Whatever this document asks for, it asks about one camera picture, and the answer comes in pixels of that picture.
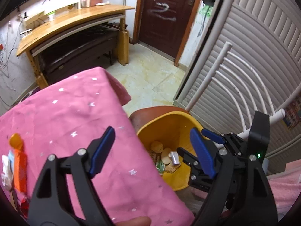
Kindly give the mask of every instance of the white wardrobe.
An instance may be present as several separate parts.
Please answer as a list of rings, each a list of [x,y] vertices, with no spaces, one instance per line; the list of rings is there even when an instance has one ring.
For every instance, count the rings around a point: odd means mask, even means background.
[[[175,96],[175,105],[183,108],[187,106],[223,45],[229,41],[233,45],[231,51],[248,61],[259,73],[275,109],[287,107],[301,91],[301,10],[296,2],[217,0],[213,13],[198,46],[199,53],[194,56]],[[252,109],[252,102],[244,87],[227,72],[223,74],[240,86],[240,91]],[[242,111],[247,118],[246,110],[243,108]],[[198,100],[192,115],[204,127],[218,133],[242,131],[235,104],[214,82]],[[267,158],[270,160],[271,173],[284,171],[287,162],[301,159],[301,124],[292,130],[288,130],[283,121],[273,125]]]

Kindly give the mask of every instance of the chair backrest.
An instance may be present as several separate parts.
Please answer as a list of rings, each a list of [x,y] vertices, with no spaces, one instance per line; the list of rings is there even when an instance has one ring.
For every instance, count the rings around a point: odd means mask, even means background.
[[[268,105],[271,109],[271,115],[270,115],[270,124],[271,125],[273,125],[276,122],[278,122],[279,120],[283,119],[285,117],[285,111],[284,111],[284,109],[280,109],[279,111],[275,112],[274,105],[272,103],[271,97],[270,97],[270,95],[267,91],[267,88],[264,85],[261,77],[259,76],[259,74],[256,72],[256,70],[248,62],[246,62],[245,60],[243,60],[239,56],[232,53],[230,51],[231,49],[232,49],[232,44],[230,42],[226,42],[225,45],[223,46],[220,54],[216,58],[212,68],[208,72],[207,76],[205,77],[205,79],[201,83],[200,87],[198,88],[197,92],[195,93],[195,95],[193,96],[193,98],[191,99],[191,101],[189,102],[189,104],[187,105],[185,110],[191,111],[191,109],[196,104],[196,102],[201,97],[201,95],[204,93],[204,91],[206,90],[208,85],[213,81],[217,85],[219,85],[225,92],[227,92],[227,94],[231,97],[231,99],[235,103],[235,105],[237,107],[237,110],[238,110],[238,113],[239,113],[239,116],[240,116],[241,125],[242,125],[242,129],[243,129],[243,131],[238,136],[240,136],[243,139],[247,139],[248,136],[249,136],[250,129],[247,130],[247,128],[246,128],[246,122],[244,120],[243,113],[241,111],[240,105],[239,105],[238,101],[236,100],[236,98],[235,98],[235,96],[233,95],[232,92],[233,91],[237,92],[238,95],[240,96],[240,98],[242,99],[243,105],[244,105],[244,107],[246,109],[246,112],[247,112],[248,121],[249,121],[249,124],[251,126],[253,118],[251,116],[249,106],[246,102],[246,99],[245,99],[243,93],[239,90],[239,88],[229,78],[227,78],[219,69],[220,68],[223,69],[228,74],[232,75],[235,79],[237,79],[237,81],[239,83],[241,83],[241,85],[245,88],[246,93],[248,94],[248,96],[249,96],[249,98],[252,102],[252,105],[253,105],[252,107],[254,108],[255,111],[257,111],[258,108],[256,106],[254,97],[253,97],[250,89],[248,88],[247,84],[231,68],[237,69],[251,83],[251,86],[255,89],[256,93],[258,94],[263,112],[267,115],[268,115],[268,112],[267,112],[267,108],[265,106],[264,98],[263,98],[257,84],[252,80],[252,78],[239,65],[233,63],[230,59],[228,59],[227,58],[228,55],[235,58],[241,64],[243,64],[245,67],[247,67],[249,69],[249,71],[252,74],[254,74],[255,77],[258,79],[260,87],[264,92],[264,95],[265,95],[264,97],[266,98],[267,103],[268,103]],[[220,80],[218,80],[218,78],[222,78],[225,81],[227,81],[232,86],[232,90],[230,90],[227,86],[225,86]]]

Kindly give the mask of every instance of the door frame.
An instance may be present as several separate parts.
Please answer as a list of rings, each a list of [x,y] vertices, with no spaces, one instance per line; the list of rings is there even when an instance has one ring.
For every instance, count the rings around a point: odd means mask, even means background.
[[[191,29],[192,29],[192,25],[195,21],[195,17],[197,15],[200,2],[201,2],[201,0],[195,0],[195,2],[193,4],[192,11],[191,11],[191,14],[190,14],[190,17],[189,17],[189,21],[187,23],[187,26],[186,26],[185,33],[184,33],[183,38],[182,38],[180,48],[179,48],[177,57],[176,57],[175,62],[174,62],[174,66],[176,66],[176,67],[179,67],[179,61],[180,61],[180,58],[181,58],[181,56],[184,52],[184,48],[186,46],[186,43],[188,41],[189,34],[190,34]],[[139,33],[140,33],[144,3],[145,3],[145,0],[137,0],[136,15],[135,15],[135,22],[134,22],[134,32],[133,32],[133,39],[132,39],[133,44],[136,44],[139,41]]]

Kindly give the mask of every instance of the white wall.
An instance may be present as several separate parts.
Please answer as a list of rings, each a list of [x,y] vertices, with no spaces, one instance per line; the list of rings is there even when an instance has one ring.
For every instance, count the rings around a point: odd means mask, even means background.
[[[21,13],[27,12],[27,15],[35,14],[41,9],[47,8],[49,6],[56,6],[61,4],[62,1],[66,0],[50,0],[46,1],[42,6],[44,0],[29,0],[22,6],[20,6]],[[137,0],[127,0],[126,4],[128,6],[136,7]],[[130,31],[130,36],[133,36],[135,19],[135,10],[126,12],[126,23],[128,24],[128,30]],[[8,28],[8,22],[11,21],[12,26]],[[8,43],[6,45],[7,51],[9,52],[13,48],[14,41],[16,39],[14,47],[18,47],[20,37],[18,36],[18,27],[20,21],[17,19],[17,11],[13,11],[4,20],[0,21],[0,43],[3,45],[7,41],[7,31],[8,31]],[[7,53],[4,53],[3,62],[7,61]],[[35,82],[33,70],[29,63],[29,60],[25,54],[22,54],[19,58],[16,57],[16,50],[13,50],[8,61],[7,67],[0,71],[0,96],[3,100],[11,105],[15,100],[33,83]],[[0,100],[0,115],[5,113],[9,109]]]
[[[203,27],[204,15],[201,14],[203,5],[204,5],[204,3],[201,0],[197,16],[195,17],[194,24],[192,25],[192,29],[190,31],[188,41],[186,43],[185,49],[184,49],[183,54],[179,61],[180,64],[183,64],[186,67],[189,67],[189,65],[192,61],[193,55],[195,54],[195,51],[197,50],[197,47],[201,40],[202,32],[205,29],[207,22],[209,20],[209,18],[206,18],[205,24]]]

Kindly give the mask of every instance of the yellow trash bin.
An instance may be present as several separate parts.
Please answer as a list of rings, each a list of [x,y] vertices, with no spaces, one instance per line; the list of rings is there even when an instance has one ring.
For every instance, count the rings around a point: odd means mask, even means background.
[[[191,115],[184,112],[174,111],[162,115],[148,124],[144,125],[137,133],[140,141],[146,150],[151,149],[153,141],[159,141],[164,148],[171,148],[176,151],[178,147],[183,147],[188,152],[196,156],[190,143],[190,130],[196,127],[199,131],[203,129]],[[190,167],[183,162],[180,157],[181,166],[174,173],[163,174],[164,181],[173,188],[174,191],[188,187]]]

